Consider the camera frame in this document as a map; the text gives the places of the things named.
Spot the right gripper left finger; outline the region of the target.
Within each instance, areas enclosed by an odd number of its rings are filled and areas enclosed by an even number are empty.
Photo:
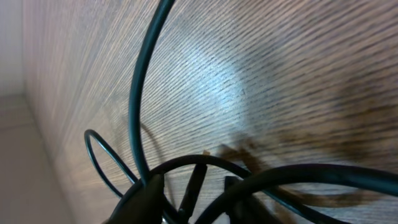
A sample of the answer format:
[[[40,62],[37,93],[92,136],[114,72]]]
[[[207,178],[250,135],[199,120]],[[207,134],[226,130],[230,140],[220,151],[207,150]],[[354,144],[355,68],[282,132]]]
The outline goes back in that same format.
[[[162,223],[163,196],[163,175],[154,175],[146,185],[138,181],[125,193],[105,224]]]

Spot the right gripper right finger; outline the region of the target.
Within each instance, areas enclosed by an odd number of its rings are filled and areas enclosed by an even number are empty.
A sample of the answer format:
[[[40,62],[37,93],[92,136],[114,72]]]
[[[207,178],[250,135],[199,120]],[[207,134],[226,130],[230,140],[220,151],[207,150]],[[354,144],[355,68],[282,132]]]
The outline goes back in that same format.
[[[236,202],[227,211],[230,224],[283,224],[292,223],[292,219],[286,217],[277,217],[264,206],[256,197],[249,196]]]

